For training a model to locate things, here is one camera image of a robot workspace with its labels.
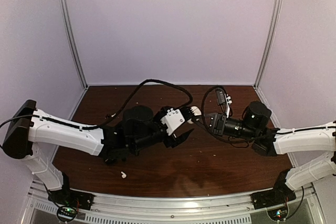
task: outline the wire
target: wire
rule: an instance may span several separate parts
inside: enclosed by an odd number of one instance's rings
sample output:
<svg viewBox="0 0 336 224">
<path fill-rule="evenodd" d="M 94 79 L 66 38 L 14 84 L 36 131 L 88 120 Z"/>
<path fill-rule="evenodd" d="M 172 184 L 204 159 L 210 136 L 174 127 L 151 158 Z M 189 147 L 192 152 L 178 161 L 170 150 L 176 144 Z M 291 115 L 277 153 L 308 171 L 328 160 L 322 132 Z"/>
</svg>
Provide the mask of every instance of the wire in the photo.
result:
<svg viewBox="0 0 336 224">
<path fill-rule="evenodd" d="M 248 142 L 246 143 L 245 146 L 236 146 L 236 145 L 234 145 L 233 143 L 230 143 L 230 145 L 233 146 L 234 148 L 249 148 L 249 147 L 250 147 L 250 143 L 248 143 Z"/>
<path fill-rule="evenodd" d="M 0 129 L 5 125 L 5 124 L 7 124 L 7 123 L 9 123 L 9 122 L 11 122 L 11 121 L 13 121 L 13 120 L 17 120 L 17 119 L 21 119 L 21 118 L 29 118 L 29 117 L 35 117 L 35 118 L 38 118 L 39 116 L 37 116 L 37 115 L 20 115 L 20 116 L 16 116 L 16 117 L 14 117 L 14 118 L 11 118 L 11 119 L 8 119 L 8 120 L 6 120 L 5 122 L 3 122 L 2 124 L 0 124 Z"/>
<path fill-rule="evenodd" d="M 298 207 L 295 209 L 295 211 L 290 216 L 286 217 L 286 220 L 289 220 L 290 218 L 292 218 L 297 213 L 297 211 L 299 210 L 299 208 L 302 205 L 303 199 L 305 198 L 305 191 L 304 191 L 305 189 L 303 188 L 303 186 L 301 186 L 301 188 L 302 188 L 302 198 L 301 198 L 301 201 L 300 201 Z"/>
<path fill-rule="evenodd" d="M 205 105 L 205 100 L 206 100 L 206 98 L 208 97 L 208 95 L 209 95 L 213 90 L 215 90 L 215 89 L 222 89 L 222 90 L 224 91 L 224 93 L 227 94 L 227 93 L 226 93 L 226 90 L 224 89 L 223 86 L 213 86 L 213 87 L 209 88 L 209 89 L 205 92 L 205 94 L 204 94 L 204 96 L 203 96 L 203 99 L 202 99 L 202 104 L 201 104 L 201 118 L 202 118 L 202 122 L 203 122 L 203 125 L 204 125 L 206 131 L 207 131 L 211 136 L 213 136 L 214 138 L 216 138 L 217 140 L 219 140 L 219 141 L 221 141 L 221 142 L 224 142 L 224 143 L 227 143 L 227 144 L 248 143 L 247 140 L 230 141 L 230 139 L 227 140 L 227 139 L 218 137 L 218 136 L 216 136 L 214 133 L 212 133 L 211 130 L 209 129 L 209 127 L 208 127 L 208 125 L 207 125 L 207 123 L 206 123 L 206 121 L 205 121 L 204 105 Z"/>
<path fill-rule="evenodd" d="M 94 126 L 88 126 L 88 127 L 79 127 L 78 125 L 74 125 L 74 124 L 71 124 L 71 123 L 66 123 L 66 122 L 63 122 L 63 121 L 60 121 L 60 120 L 57 120 L 57 119 L 53 119 L 53 118 L 45 118 L 45 117 L 42 117 L 42 119 L 44 120 L 47 120 L 47 121 L 50 121 L 50 122 L 54 122 L 54 123 L 58 123 L 58 124 L 61 124 L 61 125 L 65 125 L 65 126 L 68 126 L 68 127 L 72 127 L 72 128 L 75 128 L 75 129 L 79 129 L 79 130 L 83 130 L 83 131 L 88 131 L 88 130 L 95 130 L 95 129 L 98 129 L 100 127 L 103 127 L 107 124 L 109 124 L 110 122 L 112 122 L 115 118 L 117 118 L 117 116 L 125 109 L 126 105 L 129 103 L 129 101 L 132 99 L 132 97 L 138 92 L 138 90 L 144 86 L 146 83 L 149 83 L 149 82 L 154 82 L 154 83 L 159 83 L 159 84 L 163 84 L 165 86 L 168 86 L 170 88 L 173 88 L 173 89 L 177 89 L 177 90 L 180 90 L 182 91 L 183 93 L 185 93 L 189 100 L 185 103 L 183 103 L 182 105 L 180 105 L 179 107 L 177 107 L 177 109 L 180 109 L 184 106 L 188 106 L 189 104 L 191 104 L 193 102 L 193 96 L 189 93 L 189 91 L 187 91 L 186 89 L 178 86 L 178 85 L 174 85 L 172 83 L 169 83 L 169 82 L 166 82 L 166 81 L 161 81 L 161 80 L 156 80 L 156 79 L 147 79 L 147 80 L 144 80 L 143 82 L 141 82 L 134 90 L 133 92 L 127 97 L 127 99 L 125 100 L 124 104 L 120 107 L 120 109 L 110 118 L 108 118 L 105 122 L 101 123 L 101 124 L 98 124 L 98 125 L 94 125 Z"/>
<path fill-rule="evenodd" d="M 181 107 L 187 106 L 189 104 L 191 104 L 193 102 L 193 96 L 189 93 L 189 91 L 187 91 L 186 89 L 178 86 L 178 85 L 174 85 L 172 83 L 166 82 L 166 81 L 161 81 L 161 80 L 156 80 L 156 79 L 147 79 L 144 80 L 143 82 L 141 82 L 136 89 L 133 90 L 133 92 L 128 96 L 128 98 L 125 100 L 124 104 L 121 106 L 121 108 L 115 113 L 114 116 L 108 118 L 105 122 L 103 122 L 102 124 L 96 125 L 96 126 L 91 126 L 91 127 L 83 127 L 83 130 L 94 130 L 97 128 L 100 128 L 102 126 L 107 125 L 108 123 L 112 122 L 126 107 L 126 105 L 129 103 L 129 101 L 132 99 L 132 97 L 138 92 L 138 90 L 144 86 L 146 83 L 149 82 L 154 82 L 154 83 L 159 83 L 159 84 L 163 84 L 166 85 L 170 88 L 173 89 L 177 89 L 182 91 L 183 93 L 185 93 L 188 97 L 189 97 L 189 101 L 187 101 L 186 103 L 183 103 L 182 105 L 180 105 L 179 107 L 177 107 L 178 109 L 180 109 Z"/>
<path fill-rule="evenodd" d="M 44 187 L 46 188 L 46 192 L 47 192 L 47 194 L 48 194 L 48 196 L 49 196 L 49 199 L 50 199 L 51 202 L 54 203 L 54 205 L 58 208 L 58 209 L 57 209 L 57 212 L 56 212 L 56 217 L 57 217 L 57 219 L 58 219 L 59 221 L 61 221 L 61 222 L 65 222 L 65 223 L 68 223 L 68 222 L 73 221 L 73 220 L 77 217 L 77 214 L 78 214 L 78 209 L 79 209 L 79 201 L 78 201 L 78 199 L 77 199 L 77 206 L 76 206 L 76 209 L 75 209 L 74 207 L 70 206 L 70 205 L 60 206 L 60 205 L 58 205 L 58 204 L 54 201 L 53 197 L 51 196 L 51 192 L 50 192 L 50 190 L 47 188 L 46 184 L 43 184 L 43 185 L 44 185 Z M 63 215 L 65 215 L 65 216 L 68 216 L 68 215 L 69 215 L 69 213 L 67 213 L 67 210 L 68 210 L 68 209 L 71 209 L 72 211 L 74 211 L 73 213 L 71 213 L 71 215 L 72 215 L 71 218 L 70 218 L 70 219 L 66 219 L 66 218 L 64 218 L 64 217 L 61 217 L 60 214 L 63 214 Z"/>
<path fill-rule="evenodd" d="M 321 126 L 321 127 L 310 127 L 310 128 L 304 128 L 304 129 L 297 129 L 294 130 L 294 132 L 300 132 L 300 131 L 311 131 L 311 130 L 324 130 L 324 129 L 336 129 L 336 126 Z M 291 134 L 293 131 L 287 131 L 287 132 L 277 132 L 277 135 L 286 135 Z"/>
</svg>

